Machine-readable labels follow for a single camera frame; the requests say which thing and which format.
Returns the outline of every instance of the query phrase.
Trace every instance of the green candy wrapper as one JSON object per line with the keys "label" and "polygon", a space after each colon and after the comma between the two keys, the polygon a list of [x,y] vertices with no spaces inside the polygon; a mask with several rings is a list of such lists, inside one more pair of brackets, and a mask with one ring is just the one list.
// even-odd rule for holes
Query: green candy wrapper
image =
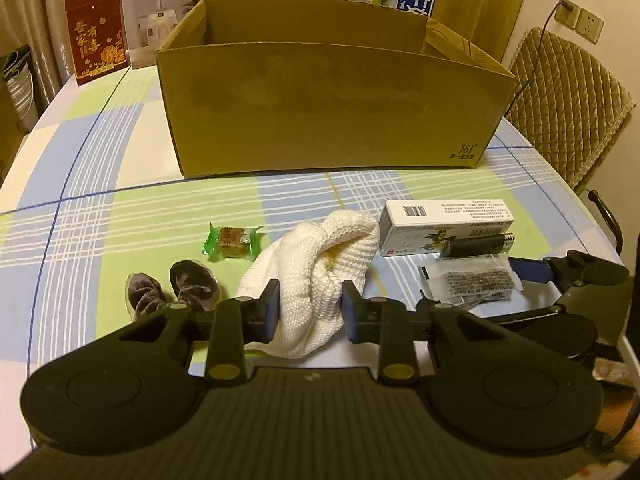
{"label": "green candy wrapper", "polygon": [[210,258],[246,258],[255,260],[260,254],[257,236],[259,227],[215,227],[209,224],[209,236],[204,241],[202,254]]}

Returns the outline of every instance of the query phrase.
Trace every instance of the quilted chair back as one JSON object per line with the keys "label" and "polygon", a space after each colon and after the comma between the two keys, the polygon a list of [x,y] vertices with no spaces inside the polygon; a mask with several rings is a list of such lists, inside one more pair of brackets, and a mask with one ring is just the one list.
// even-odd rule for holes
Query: quilted chair back
{"label": "quilted chair back", "polygon": [[[520,79],[517,90],[533,70],[541,32],[532,28],[525,34],[511,61]],[[505,117],[578,191],[634,106],[631,94],[594,56],[546,32],[536,73]]]}

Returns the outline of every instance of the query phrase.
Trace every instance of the white cloth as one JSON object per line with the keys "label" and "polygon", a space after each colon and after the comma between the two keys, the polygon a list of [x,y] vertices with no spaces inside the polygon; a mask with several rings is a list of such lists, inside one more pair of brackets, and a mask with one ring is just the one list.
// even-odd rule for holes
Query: white cloth
{"label": "white cloth", "polygon": [[298,358],[340,330],[342,281],[362,293],[365,272],[378,250],[380,230],[371,215],[340,209],[321,225],[302,222],[267,247],[240,280],[238,296],[258,298],[271,278],[280,280],[280,320],[273,341],[246,348]]}

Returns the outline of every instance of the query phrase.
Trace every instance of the electrical outlet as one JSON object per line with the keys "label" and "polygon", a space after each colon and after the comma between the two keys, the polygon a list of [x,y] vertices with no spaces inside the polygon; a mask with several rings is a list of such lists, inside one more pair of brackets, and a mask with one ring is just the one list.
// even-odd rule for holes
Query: electrical outlet
{"label": "electrical outlet", "polygon": [[556,14],[554,15],[556,22],[560,22],[573,30],[576,23],[578,23],[578,16],[580,16],[580,11],[582,9],[569,0],[560,1],[569,4],[569,6],[573,7],[573,10],[569,10],[563,6],[559,6],[556,9]]}
{"label": "electrical outlet", "polygon": [[598,43],[603,27],[604,21],[601,18],[592,12],[583,9],[580,11],[580,16],[578,16],[578,23],[575,25],[575,31],[582,37],[591,41],[591,43]]}

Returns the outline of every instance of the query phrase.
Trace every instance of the table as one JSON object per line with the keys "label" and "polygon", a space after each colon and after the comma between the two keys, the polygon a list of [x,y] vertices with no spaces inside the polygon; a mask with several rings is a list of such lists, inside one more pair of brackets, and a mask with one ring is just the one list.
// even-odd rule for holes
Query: table
{"label": "table", "polygon": [[[184,180],[155,67],[121,70],[81,87],[68,81],[0,190],[0,470],[31,449],[18,406],[22,384],[39,366],[129,322],[124,284],[130,272],[146,272],[170,290],[173,262],[204,261],[209,222],[263,225],[265,242],[273,242],[298,222],[319,221],[336,208],[378,216],[391,198],[501,198],[515,218],[512,255],[563,256],[577,249],[620,261],[577,196],[504,119],[474,169]],[[421,258],[377,255],[365,296],[413,308]],[[232,296],[249,262],[210,265]],[[554,291],[529,292],[475,312],[504,314],[555,299]],[[376,353],[374,345],[356,347],[338,334],[292,364],[369,364]],[[198,352],[192,373],[202,373],[203,362]]]}

